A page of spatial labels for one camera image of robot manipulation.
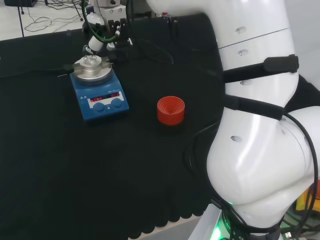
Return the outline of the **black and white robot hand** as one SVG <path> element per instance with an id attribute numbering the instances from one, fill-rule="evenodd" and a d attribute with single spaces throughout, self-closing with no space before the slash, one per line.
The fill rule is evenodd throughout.
<path id="1" fill-rule="evenodd" d="M 86 13 L 82 34 L 88 41 L 82 48 L 83 55 L 107 57 L 116 64 L 129 61 L 126 49 L 133 43 L 129 37 L 126 18 L 106 21 L 96 12 Z"/>

